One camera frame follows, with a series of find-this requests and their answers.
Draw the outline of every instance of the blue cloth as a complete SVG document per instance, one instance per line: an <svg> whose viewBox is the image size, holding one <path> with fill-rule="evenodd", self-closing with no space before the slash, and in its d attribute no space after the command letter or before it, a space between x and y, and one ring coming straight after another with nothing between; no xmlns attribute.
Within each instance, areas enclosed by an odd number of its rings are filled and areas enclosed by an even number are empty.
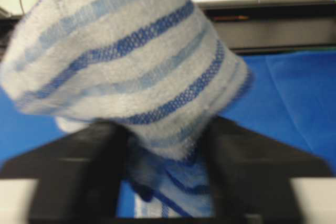
<svg viewBox="0 0 336 224"><path fill-rule="evenodd" d="M245 57L255 82L220 115L324 158L336 172L336 52Z"/></svg>

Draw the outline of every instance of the white and blue fabric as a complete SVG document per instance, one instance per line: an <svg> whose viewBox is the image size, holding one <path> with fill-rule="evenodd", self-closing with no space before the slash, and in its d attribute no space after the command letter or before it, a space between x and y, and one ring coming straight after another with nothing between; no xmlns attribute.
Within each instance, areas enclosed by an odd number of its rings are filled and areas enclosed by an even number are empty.
<svg viewBox="0 0 336 224"><path fill-rule="evenodd" d="M66 131L103 118L137 135L129 174L151 199L137 198L136 216L212 214L196 139L248 70L191 0L39 0L0 74L24 113Z"/></svg>

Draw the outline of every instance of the black plastic part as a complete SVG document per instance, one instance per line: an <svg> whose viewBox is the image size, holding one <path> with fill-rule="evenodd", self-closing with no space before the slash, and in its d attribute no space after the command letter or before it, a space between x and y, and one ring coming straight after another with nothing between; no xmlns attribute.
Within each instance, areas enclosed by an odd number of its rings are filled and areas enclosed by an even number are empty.
<svg viewBox="0 0 336 224"><path fill-rule="evenodd" d="M200 138L216 218L116 219L130 137L121 126L97 122L12 158L0 179L39 180L29 224L297 224L303 216L289 180L332 176L322 159L216 118Z"/></svg>
<svg viewBox="0 0 336 224"><path fill-rule="evenodd" d="M35 178L29 224L98 223L117 209L129 131L99 122L5 163L0 179Z"/></svg>
<svg viewBox="0 0 336 224"><path fill-rule="evenodd" d="M294 177L331 177L320 158L216 118L201 139L217 217L301 223Z"/></svg>

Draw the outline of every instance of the striped cloth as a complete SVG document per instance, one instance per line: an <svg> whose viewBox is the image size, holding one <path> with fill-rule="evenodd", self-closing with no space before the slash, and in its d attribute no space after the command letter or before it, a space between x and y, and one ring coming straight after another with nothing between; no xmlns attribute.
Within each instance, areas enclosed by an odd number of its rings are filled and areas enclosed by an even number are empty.
<svg viewBox="0 0 336 224"><path fill-rule="evenodd" d="M155 157L181 161L248 70L191 0L39 0L0 74L24 113L57 116L65 131L113 120Z"/></svg>

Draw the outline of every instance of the blue surface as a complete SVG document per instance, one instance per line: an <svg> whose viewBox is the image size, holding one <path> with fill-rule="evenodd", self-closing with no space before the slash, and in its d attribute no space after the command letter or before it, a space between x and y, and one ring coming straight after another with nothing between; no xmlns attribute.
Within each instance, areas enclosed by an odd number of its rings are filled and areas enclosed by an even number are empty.
<svg viewBox="0 0 336 224"><path fill-rule="evenodd" d="M255 82L220 113L324 158L336 172L336 52L246 57Z"/></svg>
<svg viewBox="0 0 336 224"><path fill-rule="evenodd" d="M336 52L252 56L245 60L255 82L221 115L317 154L336 172ZM52 118L16 112L1 89L0 108L0 164L63 136ZM123 183L119 216L134 215L133 197L129 184Z"/></svg>

